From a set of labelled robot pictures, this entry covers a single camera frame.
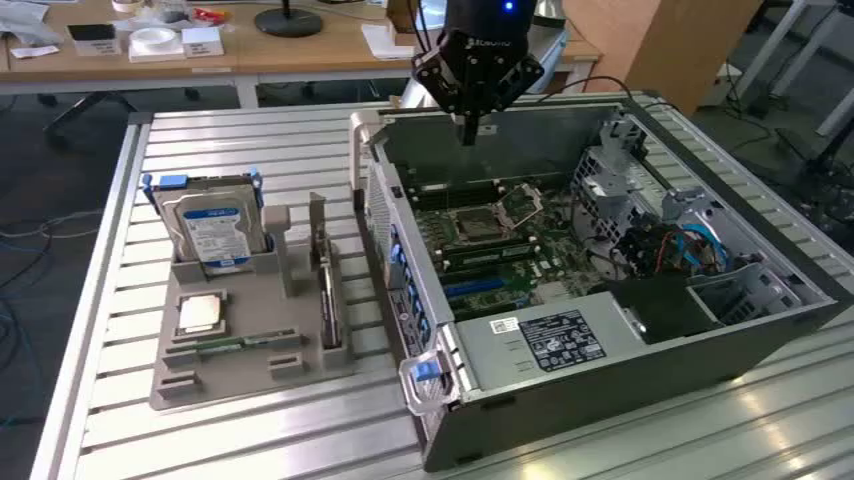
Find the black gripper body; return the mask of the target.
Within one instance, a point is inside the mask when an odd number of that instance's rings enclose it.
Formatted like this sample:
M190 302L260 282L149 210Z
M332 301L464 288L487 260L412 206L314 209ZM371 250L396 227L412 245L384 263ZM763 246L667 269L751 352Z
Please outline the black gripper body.
M465 104L477 106L476 84L495 57L519 58L528 51L531 1L449 1L439 48L461 84Z

